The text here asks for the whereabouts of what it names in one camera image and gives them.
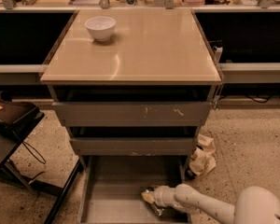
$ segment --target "white bowl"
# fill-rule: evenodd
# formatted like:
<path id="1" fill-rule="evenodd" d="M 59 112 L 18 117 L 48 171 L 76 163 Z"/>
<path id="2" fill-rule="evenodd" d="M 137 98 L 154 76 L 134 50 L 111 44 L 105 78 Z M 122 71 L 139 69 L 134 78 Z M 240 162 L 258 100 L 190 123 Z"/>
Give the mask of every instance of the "white bowl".
<path id="1" fill-rule="evenodd" d="M 98 41 L 108 40 L 114 33 L 116 21 L 113 18 L 100 16 L 85 21 L 89 34 Z"/>

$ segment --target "terrazzo floor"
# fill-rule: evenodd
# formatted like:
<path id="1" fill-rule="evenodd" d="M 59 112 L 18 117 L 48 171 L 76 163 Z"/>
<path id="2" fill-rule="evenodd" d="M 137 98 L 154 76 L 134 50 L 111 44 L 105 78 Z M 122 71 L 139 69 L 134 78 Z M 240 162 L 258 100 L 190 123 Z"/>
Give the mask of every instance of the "terrazzo floor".
<path id="1" fill-rule="evenodd" d="M 27 142 L 47 163 L 37 162 L 23 147 L 11 159 L 23 175 L 34 176 L 44 171 L 38 180 L 61 186 L 77 156 L 54 111 L 47 106 L 42 110 L 46 116 Z M 227 203 L 235 203 L 241 190 L 250 186 L 266 188 L 280 199 L 280 103 L 223 102 L 219 110 L 210 112 L 201 133 L 215 140 L 217 167 L 206 176 L 187 181 L 188 184 Z M 84 178 L 85 173 L 77 176 L 53 223 L 77 223 Z M 26 189 L 0 182 L 0 224 L 43 223 L 54 201 L 47 194 L 36 197 Z M 194 224 L 217 223 L 197 209 L 193 209 L 191 218 Z"/>

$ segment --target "white robotic arm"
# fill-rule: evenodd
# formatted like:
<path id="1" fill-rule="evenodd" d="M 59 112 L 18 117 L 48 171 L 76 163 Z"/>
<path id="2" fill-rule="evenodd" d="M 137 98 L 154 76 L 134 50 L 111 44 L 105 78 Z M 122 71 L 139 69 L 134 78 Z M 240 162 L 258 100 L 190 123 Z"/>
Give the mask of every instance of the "white robotic arm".
<path id="1" fill-rule="evenodd" d="M 259 187 L 244 189 L 235 206 L 205 196 L 185 184 L 176 188 L 160 186 L 142 196 L 158 207 L 171 206 L 184 213 L 190 213 L 191 207 L 199 208 L 221 224 L 280 224 L 280 201 Z"/>

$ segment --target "countertop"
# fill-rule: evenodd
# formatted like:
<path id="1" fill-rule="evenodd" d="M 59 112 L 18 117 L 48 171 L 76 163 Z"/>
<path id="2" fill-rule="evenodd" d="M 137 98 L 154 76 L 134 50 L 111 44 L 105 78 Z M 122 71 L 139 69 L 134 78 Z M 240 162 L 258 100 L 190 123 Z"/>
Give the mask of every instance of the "countertop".
<path id="1" fill-rule="evenodd" d="M 100 15 L 117 21 L 104 43 L 84 26 Z M 134 7 L 81 9 L 41 81 L 218 84 L 221 79 L 189 8 Z"/>

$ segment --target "workbench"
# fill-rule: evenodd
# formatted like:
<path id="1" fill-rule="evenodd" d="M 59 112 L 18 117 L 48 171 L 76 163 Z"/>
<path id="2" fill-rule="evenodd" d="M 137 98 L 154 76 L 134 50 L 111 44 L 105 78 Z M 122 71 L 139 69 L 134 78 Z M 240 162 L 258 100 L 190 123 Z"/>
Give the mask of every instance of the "workbench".
<path id="1" fill-rule="evenodd" d="M 117 21 L 104 43 L 84 27 L 100 15 Z M 80 223 L 185 222 L 140 193 L 183 181 L 221 83 L 190 9 L 81 9 L 41 82 L 87 171 Z"/>

